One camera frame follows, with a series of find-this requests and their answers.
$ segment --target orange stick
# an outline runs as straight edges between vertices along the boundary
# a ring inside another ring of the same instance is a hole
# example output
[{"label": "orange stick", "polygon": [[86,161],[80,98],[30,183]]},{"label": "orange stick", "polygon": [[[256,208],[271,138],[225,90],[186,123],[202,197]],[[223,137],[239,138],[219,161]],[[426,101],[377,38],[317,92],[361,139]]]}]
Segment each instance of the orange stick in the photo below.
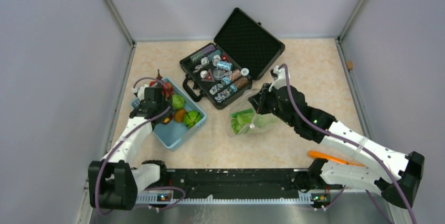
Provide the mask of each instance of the orange stick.
[{"label": "orange stick", "polygon": [[321,152],[316,152],[316,151],[309,151],[309,157],[311,158],[324,158],[327,160],[331,160],[340,164],[344,164],[344,165],[357,165],[357,166],[364,166],[362,164],[355,164],[355,163],[350,163],[348,161],[345,161],[343,159],[339,159],[333,156],[329,156],[327,154],[321,153]]}]

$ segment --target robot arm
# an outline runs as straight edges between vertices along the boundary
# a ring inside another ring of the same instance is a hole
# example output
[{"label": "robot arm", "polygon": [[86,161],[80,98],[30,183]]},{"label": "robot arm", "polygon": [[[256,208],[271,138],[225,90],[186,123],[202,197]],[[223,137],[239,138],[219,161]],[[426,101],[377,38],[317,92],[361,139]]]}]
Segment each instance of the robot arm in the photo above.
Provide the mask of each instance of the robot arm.
[{"label": "robot arm", "polygon": [[169,102],[162,95],[161,87],[143,85],[135,92],[140,99],[139,106],[130,113],[125,130],[116,141],[115,150],[105,165],[104,173],[99,178],[99,170],[110,153],[105,154],[101,161],[93,161],[88,167],[90,205],[94,203],[95,184],[100,179],[99,205],[102,208],[131,210],[137,194],[150,184],[160,179],[163,164],[144,162],[138,169],[131,169],[142,143],[153,131],[153,128],[173,113],[171,108],[156,120],[149,119],[165,111]]},{"label": "robot arm", "polygon": [[365,167],[349,166],[316,159],[309,167],[309,174],[318,176],[328,185],[341,184],[379,193],[388,202],[405,208],[388,174],[374,158],[361,151],[364,147],[383,161],[412,206],[422,179],[425,158],[421,154],[412,152],[406,155],[373,142],[346,127],[333,115],[308,106],[304,94],[291,86],[297,107],[309,121],[326,131],[357,143],[359,147],[313,129],[298,116],[290,101],[285,70],[277,66],[271,70],[271,74],[274,78],[273,83],[265,83],[258,94],[249,98],[257,113],[272,113],[293,127],[302,138],[335,148],[365,165]]}]

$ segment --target wooden table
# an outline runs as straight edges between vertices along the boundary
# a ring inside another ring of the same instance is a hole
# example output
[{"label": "wooden table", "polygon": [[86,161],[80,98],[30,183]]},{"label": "wooden table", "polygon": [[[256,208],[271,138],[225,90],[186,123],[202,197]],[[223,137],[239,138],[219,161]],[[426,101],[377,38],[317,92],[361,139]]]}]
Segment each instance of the wooden table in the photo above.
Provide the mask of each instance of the wooden table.
[{"label": "wooden table", "polygon": [[[273,66],[287,63],[291,84],[305,94],[310,106],[336,116],[352,130],[361,133],[334,39],[281,41],[286,50]],[[156,70],[160,69],[163,77],[181,84],[185,73],[179,61],[208,42],[137,43],[113,141],[121,135],[132,110],[130,102],[134,95],[131,86],[134,82],[141,77],[156,77]],[[269,73],[254,81],[253,88],[259,88],[265,82],[272,82]],[[142,144],[132,166],[138,167],[144,160],[158,159],[163,160],[167,168],[301,168],[312,163],[308,157],[309,150],[350,160],[336,150],[301,138],[284,123],[267,133],[230,138],[225,132],[228,109],[217,110],[206,98],[198,105],[207,113],[207,123],[196,135],[172,152],[151,134]]]}]

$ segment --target clear plastic bag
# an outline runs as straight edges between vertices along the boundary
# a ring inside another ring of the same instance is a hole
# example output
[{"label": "clear plastic bag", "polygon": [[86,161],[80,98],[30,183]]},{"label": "clear plastic bag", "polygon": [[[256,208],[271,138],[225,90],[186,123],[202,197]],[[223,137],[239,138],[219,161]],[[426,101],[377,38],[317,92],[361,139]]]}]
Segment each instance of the clear plastic bag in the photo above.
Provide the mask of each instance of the clear plastic bag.
[{"label": "clear plastic bag", "polygon": [[252,104],[247,99],[258,92],[258,89],[246,90],[229,107],[229,117],[226,123],[227,135],[262,133],[273,129],[275,124],[280,122],[280,119],[272,114],[260,115],[255,112]]}]

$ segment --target blue tray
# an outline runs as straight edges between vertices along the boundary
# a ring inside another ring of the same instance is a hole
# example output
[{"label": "blue tray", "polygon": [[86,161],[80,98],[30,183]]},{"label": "blue tray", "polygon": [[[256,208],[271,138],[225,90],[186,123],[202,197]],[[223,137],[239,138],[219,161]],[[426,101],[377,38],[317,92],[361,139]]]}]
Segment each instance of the blue tray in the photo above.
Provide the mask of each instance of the blue tray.
[{"label": "blue tray", "polygon": [[203,118],[199,120],[197,124],[195,124],[190,129],[185,126],[184,123],[177,123],[175,120],[172,120],[169,124],[158,124],[153,130],[153,133],[156,135],[157,139],[161,141],[161,143],[168,149],[175,151],[177,150],[186,140],[191,138],[207,121],[207,114],[196,105],[195,102],[191,100],[188,95],[184,91],[182,91],[173,81],[169,78],[163,78],[164,82],[169,82],[173,87],[173,92],[175,94],[179,94],[185,98],[185,110],[196,110],[198,111]]}]

